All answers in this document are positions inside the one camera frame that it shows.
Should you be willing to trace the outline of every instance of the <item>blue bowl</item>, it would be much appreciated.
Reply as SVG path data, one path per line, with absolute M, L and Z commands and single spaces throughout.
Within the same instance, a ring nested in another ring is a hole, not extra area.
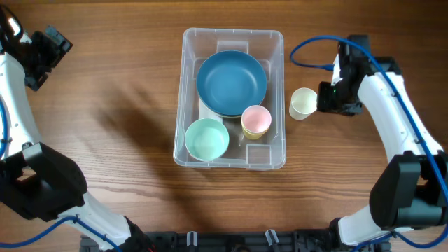
M 231 50 L 218 52 L 202 64 L 196 86 L 209 109 L 222 116 L 236 117 L 263 101 L 267 79 L 254 57 Z

